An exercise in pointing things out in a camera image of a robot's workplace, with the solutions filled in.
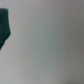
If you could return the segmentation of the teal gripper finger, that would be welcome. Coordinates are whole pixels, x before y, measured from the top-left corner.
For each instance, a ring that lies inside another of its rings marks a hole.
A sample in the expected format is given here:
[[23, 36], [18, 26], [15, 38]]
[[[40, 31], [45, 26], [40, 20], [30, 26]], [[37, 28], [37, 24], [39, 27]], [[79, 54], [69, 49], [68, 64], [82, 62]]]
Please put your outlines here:
[[11, 31], [9, 26], [8, 10], [2, 8], [0, 10], [0, 49], [3, 47], [5, 41], [10, 35]]

